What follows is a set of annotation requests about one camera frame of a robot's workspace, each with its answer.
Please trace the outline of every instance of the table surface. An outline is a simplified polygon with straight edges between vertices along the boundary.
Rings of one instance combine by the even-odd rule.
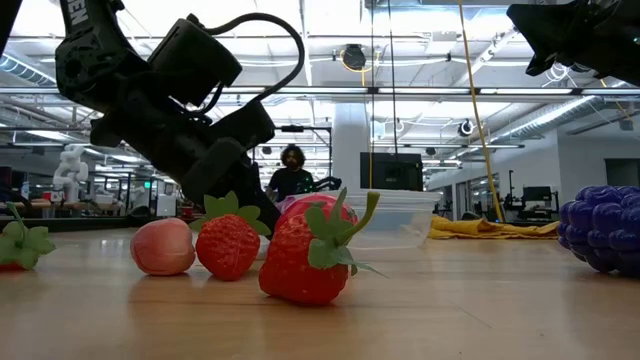
[[[553,241],[360,250],[335,304],[265,296],[257,270],[148,277],[133,230],[54,234],[36,272],[0,274],[0,359],[638,359],[640,283]]]

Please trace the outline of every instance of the person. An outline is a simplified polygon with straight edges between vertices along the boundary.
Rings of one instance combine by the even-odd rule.
[[[289,145],[280,156],[282,164],[285,166],[278,169],[269,181],[266,193],[271,199],[280,202],[289,195],[301,192],[301,187],[313,183],[313,176],[304,170],[304,153],[296,145]]]

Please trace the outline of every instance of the peach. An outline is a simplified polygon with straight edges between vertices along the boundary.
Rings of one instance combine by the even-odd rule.
[[[164,219],[138,229],[131,239],[131,256],[149,275],[183,273],[195,261],[191,229],[180,219]]]

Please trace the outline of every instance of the plastic container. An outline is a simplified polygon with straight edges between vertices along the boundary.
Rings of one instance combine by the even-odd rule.
[[[353,249],[381,249],[417,247],[424,243],[435,204],[440,194],[400,190],[375,190],[380,193],[378,207],[369,224],[356,234],[349,247]],[[368,189],[349,190],[346,202],[362,218]],[[339,191],[323,194],[338,196]],[[298,195],[303,198],[311,194]]]

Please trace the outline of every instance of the yellow cloth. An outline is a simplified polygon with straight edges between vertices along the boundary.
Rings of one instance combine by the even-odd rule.
[[[449,221],[434,215],[430,239],[555,239],[558,222],[545,226],[517,227],[487,220]]]

